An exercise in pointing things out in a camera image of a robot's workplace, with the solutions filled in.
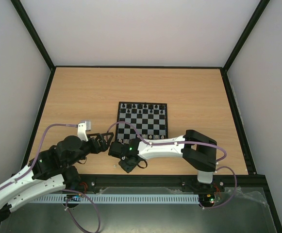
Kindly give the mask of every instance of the wooden surface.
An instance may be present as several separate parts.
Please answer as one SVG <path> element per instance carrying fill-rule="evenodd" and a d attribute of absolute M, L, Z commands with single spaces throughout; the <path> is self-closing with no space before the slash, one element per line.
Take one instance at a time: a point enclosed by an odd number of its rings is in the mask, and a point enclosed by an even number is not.
<path fill-rule="evenodd" d="M 218 69 L 137 69 L 68 68 L 56 69 L 38 127 L 30 159 L 37 150 L 45 128 L 53 123 L 77 124 L 90 119 L 91 133 L 104 133 L 116 122 L 119 101 L 167 103 L 169 137 L 193 129 L 217 141 L 228 157 L 220 165 L 236 174 L 247 174 L 238 136 Z M 75 128 L 51 128 L 42 150 L 57 144 Z M 222 156 L 218 151 L 217 158 Z M 106 152 L 90 154 L 85 165 L 76 164 L 79 173 L 126 174 L 119 160 Z M 196 174 L 181 158 L 156 158 L 146 169 L 136 167 L 130 174 Z M 222 169 L 218 174 L 230 174 Z"/>

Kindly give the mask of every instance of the white plastic arm segment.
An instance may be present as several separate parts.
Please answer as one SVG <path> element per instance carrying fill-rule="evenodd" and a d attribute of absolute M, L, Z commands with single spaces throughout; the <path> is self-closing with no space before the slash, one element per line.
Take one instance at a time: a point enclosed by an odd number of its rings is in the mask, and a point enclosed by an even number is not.
<path fill-rule="evenodd" d="M 21 176 L 23 173 L 25 173 L 29 169 L 29 166 L 25 166 L 20 172 L 18 172 L 13 177 L 9 178 L 5 182 L 0 184 L 0 187 L 3 185 L 13 182 L 15 178 Z M 25 177 L 18 180 L 17 182 L 12 183 L 8 187 L 4 188 L 2 191 L 0 191 L 0 209 L 12 198 L 17 196 L 19 193 L 23 192 L 24 190 L 41 183 L 41 180 L 33 180 L 32 179 L 33 172 L 30 171 Z"/>
<path fill-rule="evenodd" d="M 165 143 L 165 142 L 181 142 L 185 141 L 182 136 L 169 138 L 169 139 L 159 139 L 159 140 L 146 140 L 149 143 Z M 138 151 L 139 156 L 142 159 L 152 159 L 152 158 L 162 158 L 162 157 L 183 157 L 181 150 L 184 148 L 184 144 L 180 145 L 167 145 L 167 146 L 150 146 L 146 145 L 144 142 L 139 143 Z"/>

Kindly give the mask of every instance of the purple cable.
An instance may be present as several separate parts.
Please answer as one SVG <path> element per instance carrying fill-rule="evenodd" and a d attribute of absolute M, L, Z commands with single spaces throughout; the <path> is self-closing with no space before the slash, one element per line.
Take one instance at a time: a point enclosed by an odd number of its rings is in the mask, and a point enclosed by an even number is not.
<path fill-rule="evenodd" d="M 97 216 L 98 216 L 98 222 L 99 222 L 99 225 L 98 225 L 98 228 L 97 230 L 94 232 L 94 233 L 98 233 L 99 230 L 100 230 L 100 227 L 101 227 L 101 218 L 100 218 L 100 212 L 98 210 L 98 207 L 97 205 L 91 200 L 90 197 L 88 197 L 86 194 L 84 193 L 81 193 L 81 192 L 78 192 L 78 191 L 75 191 L 75 190 L 70 190 L 70 189 L 63 189 L 62 191 L 65 191 L 65 192 L 70 192 L 70 193 L 78 193 L 80 195 L 83 195 L 88 201 L 91 202 L 91 204 L 93 205 L 93 207 L 95 208 L 96 212 L 97 212 Z M 79 225 L 79 223 L 76 221 L 76 219 L 74 218 L 74 216 L 72 215 L 71 211 L 69 210 L 67 204 L 69 202 L 69 200 L 71 200 L 71 198 L 67 199 L 66 203 L 65 203 L 65 207 L 66 207 L 66 210 L 68 211 L 68 213 L 71 215 L 72 217 L 72 220 L 73 222 L 75 223 L 75 225 L 79 228 L 79 230 L 81 230 L 82 232 L 84 233 L 93 233 L 93 232 L 89 232 L 89 231 L 86 231 L 84 228 L 81 227 L 81 225 Z"/>
<path fill-rule="evenodd" d="M 114 126 L 114 125 L 117 125 L 117 124 L 127 124 L 129 125 L 131 128 L 134 129 L 136 135 L 138 136 L 138 138 L 141 139 L 142 142 L 144 142 L 146 145 L 150 145 L 150 143 L 148 141 L 146 141 L 142 136 L 141 134 L 138 132 L 138 130 L 136 129 L 136 127 L 126 121 L 118 121 L 114 124 L 112 124 L 108 130 L 107 130 L 107 133 L 111 130 L 111 128 Z M 196 145 L 201 145 L 201 146 L 207 146 L 207 147 L 212 147 L 212 148 L 215 148 L 215 149 L 218 149 L 220 150 L 221 152 L 224 153 L 224 155 L 217 159 L 216 162 L 219 162 L 223 159 L 225 159 L 227 157 L 227 152 L 222 148 L 222 147 L 219 147 L 217 145 L 213 145 L 213 144 L 210 144 L 210 143 L 204 143 L 204 142 L 193 142 L 193 141 L 182 141 L 182 142 L 177 142 L 177 144 L 196 144 Z M 164 143 L 152 143 L 151 144 L 152 146 L 167 146 L 167 145 L 174 145 L 174 142 L 164 142 Z"/>
<path fill-rule="evenodd" d="M 232 192 L 232 195 L 231 195 L 224 203 L 222 203 L 222 204 L 220 204 L 220 205 L 216 205 L 216 206 L 212 206 L 212 207 L 204 207 L 204 206 L 200 203 L 199 205 L 202 207 L 202 209 L 211 210 L 211 209 L 215 209 L 215 208 L 218 208 L 218 207 L 221 207 L 221 206 L 226 205 L 226 204 L 234 197 L 234 195 L 235 195 L 235 193 L 236 193 L 236 191 L 237 191 L 237 177 L 236 177 L 235 172 L 234 172 L 230 167 L 228 167 L 228 166 L 221 166 L 221 167 L 219 167 L 218 169 L 216 169 L 216 171 L 221 170 L 222 168 L 227 168 L 227 169 L 229 169 L 229 170 L 232 172 L 232 174 L 233 174 L 233 177 L 234 177 L 234 190 L 233 190 L 233 192 Z"/>
<path fill-rule="evenodd" d="M 40 150 L 41 150 L 41 148 L 42 148 L 42 144 L 43 144 L 43 141 L 44 141 L 44 139 L 45 139 L 46 133 L 47 133 L 47 131 L 48 131 L 51 127 L 53 127 L 53 126 L 67 126 L 67 127 L 75 127 L 75 128 L 77 128 L 78 125 L 72 125 L 72 124 L 52 124 L 52 125 L 49 125 L 49 126 L 45 129 L 45 131 L 44 131 L 44 133 L 43 133 L 43 136 L 42 136 L 42 138 L 41 138 L 41 140 L 40 140 L 40 143 L 39 143 L 39 146 L 38 146 L 38 149 L 37 149 L 37 152 L 36 152 L 36 156 L 35 156 L 35 158 L 34 158 L 34 160 L 33 160 L 33 162 L 32 162 L 32 165 L 30 166 L 30 168 L 29 168 L 24 174 L 22 174 L 22 175 L 19 176 L 18 178 L 15 178 L 15 181 L 20 180 L 21 178 L 25 177 L 30 171 L 32 171 L 34 165 L 36 164 L 37 158 L 38 158 L 38 156 L 39 156 L 39 152 L 40 152 Z M 4 188 L 8 187 L 8 186 L 11 185 L 11 184 L 12 184 L 12 182 L 9 182 L 9 183 L 3 185 L 2 187 L 0 187 L 0 191 L 2 191 Z"/>

